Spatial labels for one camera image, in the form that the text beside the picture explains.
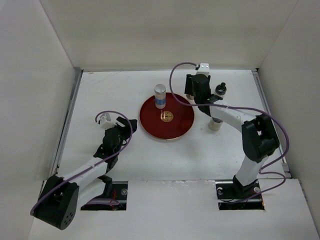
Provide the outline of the black cap brown spice bottle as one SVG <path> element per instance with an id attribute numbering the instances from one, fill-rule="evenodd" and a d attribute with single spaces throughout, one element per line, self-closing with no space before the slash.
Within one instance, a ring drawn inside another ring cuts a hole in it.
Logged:
<path id="1" fill-rule="evenodd" d="M 194 97 L 190 94 L 186 94 L 186 97 L 189 99 L 189 100 L 194 100 Z"/>

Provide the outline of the silver cap blue label bottle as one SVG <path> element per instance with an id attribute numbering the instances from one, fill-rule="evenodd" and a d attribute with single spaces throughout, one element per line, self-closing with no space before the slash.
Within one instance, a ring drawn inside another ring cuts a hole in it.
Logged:
<path id="1" fill-rule="evenodd" d="M 164 84 L 157 84 L 154 87 L 155 106 L 158 109 L 164 109 L 166 106 L 166 86 Z"/>

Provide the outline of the black cap white spice bottle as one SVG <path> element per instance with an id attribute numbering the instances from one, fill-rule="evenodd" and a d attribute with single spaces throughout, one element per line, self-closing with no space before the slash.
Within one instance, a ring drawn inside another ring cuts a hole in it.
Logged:
<path id="1" fill-rule="evenodd" d="M 221 82 L 215 87 L 213 94 L 216 97 L 223 99 L 226 95 L 226 92 L 227 92 L 226 83 Z M 212 131 L 218 131 L 221 128 L 224 121 L 220 118 L 220 116 L 221 116 L 221 110 L 218 110 L 218 107 L 215 107 L 213 111 L 213 115 L 211 116 L 211 120 L 208 123 L 208 127 Z"/>

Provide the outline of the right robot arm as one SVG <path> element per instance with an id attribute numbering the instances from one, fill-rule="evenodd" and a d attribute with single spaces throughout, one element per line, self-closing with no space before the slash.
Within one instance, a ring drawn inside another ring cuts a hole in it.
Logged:
<path id="1" fill-rule="evenodd" d="M 193 97 L 198 109 L 211 117 L 211 128 L 217 128 L 216 121 L 225 122 L 241 133 L 244 159 L 238 172 L 232 179 L 232 193 L 243 198 L 257 180 L 259 170 L 280 142 L 272 120 L 266 114 L 250 115 L 240 110 L 226 108 L 222 100 L 227 86 L 221 82 L 210 88 L 211 77 L 204 74 L 187 74 L 184 93 Z"/>

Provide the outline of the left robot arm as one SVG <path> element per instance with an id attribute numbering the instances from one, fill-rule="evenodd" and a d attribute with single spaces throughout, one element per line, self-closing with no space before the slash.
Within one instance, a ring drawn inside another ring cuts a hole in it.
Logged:
<path id="1" fill-rule="evenodd" d="M 124 196 L 115 190 L 107 173 L 118 161 L 120 152 L 128 145 L 137 130 L 136 119 L 119 116 L 116 123 L 104 125 L 104 137 L 92 159 L 77 170 L 65 175 L 53 175 L 47 179 L 31 216 L 59 230 L 66 229 L 80 209 L 113 209 L 123 206 Z"/>

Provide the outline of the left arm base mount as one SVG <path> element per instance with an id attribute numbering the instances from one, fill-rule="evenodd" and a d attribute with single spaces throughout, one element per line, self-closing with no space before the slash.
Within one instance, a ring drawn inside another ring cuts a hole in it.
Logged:
<path id="1" fill-rule="evenodd" d="M 103 175 L 96 179 L 102 184 L 101 194 L 95 194 L 88 203 L 81 206 L 81 211 L 126 211 L 129 183 L 127 181 L 113 181 L 111 177 Z"/>

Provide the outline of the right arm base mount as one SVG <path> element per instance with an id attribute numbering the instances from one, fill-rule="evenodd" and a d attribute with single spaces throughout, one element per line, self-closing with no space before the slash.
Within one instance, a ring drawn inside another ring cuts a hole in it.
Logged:
<path id="1" fill-rule="evenodd" d="M 236 190 L 232 180 L 216 181 L 218 208 L 221 211 L 265 210 L 262 196 L 255 194 L 261 191 L 259 181 L 245 190 Z"/>

